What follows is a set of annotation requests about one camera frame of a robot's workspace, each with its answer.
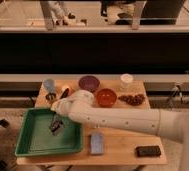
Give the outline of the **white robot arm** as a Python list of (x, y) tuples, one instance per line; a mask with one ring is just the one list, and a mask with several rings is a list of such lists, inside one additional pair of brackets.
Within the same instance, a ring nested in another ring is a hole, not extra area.
[(78, 123), (129, 130), (182, 144), (179, 171), (189, 171), (189, 113), (161, 109), (93, 107), (94, 95), (78, 90), (55, 101), (51, 109)]

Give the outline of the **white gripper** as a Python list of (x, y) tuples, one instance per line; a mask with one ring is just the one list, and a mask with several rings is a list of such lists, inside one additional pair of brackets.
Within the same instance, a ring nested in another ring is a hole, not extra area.
[(55, 101), (51, 106), (51, 110), (55, 112), (52, 116), (51, 125), (55, 125), (58, 122), (58, 115), (69, 116), (71, 114), (72, 106), (73, 102), (67, 98)]

